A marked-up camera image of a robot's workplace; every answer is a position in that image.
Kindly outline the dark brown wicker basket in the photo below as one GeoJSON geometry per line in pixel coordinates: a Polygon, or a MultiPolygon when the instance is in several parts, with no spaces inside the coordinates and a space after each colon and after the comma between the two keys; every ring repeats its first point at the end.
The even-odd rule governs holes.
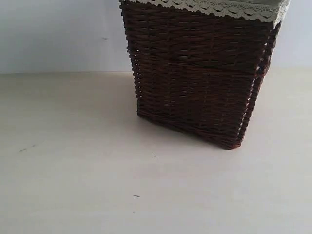
{"type": "Polygon", "coordinates": [[[280,25],[155,1],[120,2],[137,114],[241,146],[280,25]]]}

